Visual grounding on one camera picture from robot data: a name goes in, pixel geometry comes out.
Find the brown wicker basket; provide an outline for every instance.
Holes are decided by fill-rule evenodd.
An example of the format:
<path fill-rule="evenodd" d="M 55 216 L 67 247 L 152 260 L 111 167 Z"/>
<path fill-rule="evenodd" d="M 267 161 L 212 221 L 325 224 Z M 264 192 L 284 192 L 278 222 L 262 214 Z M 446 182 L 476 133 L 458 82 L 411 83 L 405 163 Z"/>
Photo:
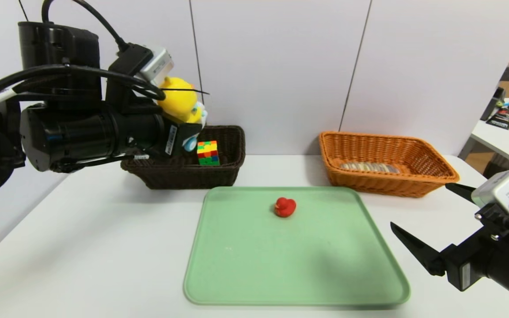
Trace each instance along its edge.
<path fill-rule="evenodd" d="M 217 141 L 220 166 L 200 166 L 196 151 L 162 161 L 121 161 L 121 168 L 140 177 L 150 189 L 211 189 L 232 186 L 245 160 L 245 132 L 236 125 L 206 126 L 198 141 Z"/>
<path fill-rule="evenodd" d="M 459 175 L 426 141 L 366 133 L 322 132 L 321 155 L 329 182 L 367 193 L 423 197 Z M 400 173 L 348 170 L 346 162 L 388 163 Z"/>

